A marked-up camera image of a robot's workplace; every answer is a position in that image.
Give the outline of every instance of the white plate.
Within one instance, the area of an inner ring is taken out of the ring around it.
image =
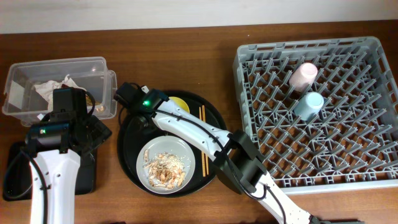
[[[171,190],[166,190],[163,187],[152,187],[149,184],[148,168],[144,168],[144,152],[148,149],[148,160],[153,159],[157,154],[168,152],[178,156],[183,163],[183,172],[185,178],[182,185]],[[193,155],[191,147],[184,140],[174,136],[161,136],[150,140],[139,152],[137,158],[137,175],[141,183],[150,191],[157,194],[171,194],[183,189],[190,181],[195,171],[195,156]]]

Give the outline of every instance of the white wall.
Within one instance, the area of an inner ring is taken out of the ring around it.
[[[380,19],[398,0],[0,0],[0,33]]]

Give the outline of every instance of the wooden table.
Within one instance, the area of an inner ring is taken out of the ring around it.
[[[13,63],[102,56],[116,72],[119,85],[137,82],[152,88],[191,91],[215,105],[228,129],[234,131],[242,125],[231,69],[240,45],[368,35],[380,39],[397,75],[398,21],[0,35],[0,86],[4,86]],[[218,179],[182,198],[159,198],[140,190],[119,165],[117,119],[104,123],[113,135],[98,149],[97,189],[75,197],[76,223],[274,222],[259,203],[235,194]],[[26,132],[19,120],[0,114],[1,180],[9,147],[23,140]],[[290,198],[326,220],[395,223],[398,211],[398,188]],[[1,223],[28,223],[29,218],[30,200],[0,200]]]

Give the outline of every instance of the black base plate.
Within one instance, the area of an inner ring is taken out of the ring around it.
[[[18,155],[21,146],[24,142],[14,143],[8,155],[7,167],[11,161]],[[75,195],[83,195],[93,192],[95,189],[96,179],[96,150],[89,156],[81,158],[80,168],[76,178]],[[7,178],[6,188],[11,195],[18,195],[23,193],[32,184],[32,175],[30,174],[29,161],[21,156],[19,160],[11,167],[10,173]],[[32,198],[32,189],[23,197],[19,199],[8,198],[4,193],[2,195],[6,201],[27,200]]]
[[[164,93],[167,96],[176,96],[183,99],[190,108],[190,114],[198,118],[199,107],[205,105],[206,122],[216,128],[226,129],[225,122],[219,112],[212,104],[202,97],[186,91],[164,91]],[[145,118],[143,114],[137,113],[127,115],[118,136],[118,157],[124,173],[140,189],[160,197],[181,197],[202,189],[214,179],[216,174],[209,160],[209,175],[203,177],[201,151],[191,144],[189,145],[195,155],[195,172],[191,181],[183,189],[173,194],[162,195],[151,192],[141,184],[136,170],[137,157],[140,150],[150,140],[167,134],[172,135],[171,133],[160,130],[153,124],[150,124],[150,122],[148,123],[147,118]]]

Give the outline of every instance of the wooden chopsticks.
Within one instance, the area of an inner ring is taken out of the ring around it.
[[[199,107],[199,119],[206,122],[205,105]],[[203,171],[203,177],[209,175],[209,158],[204,152],[201,152],[201,168]]]

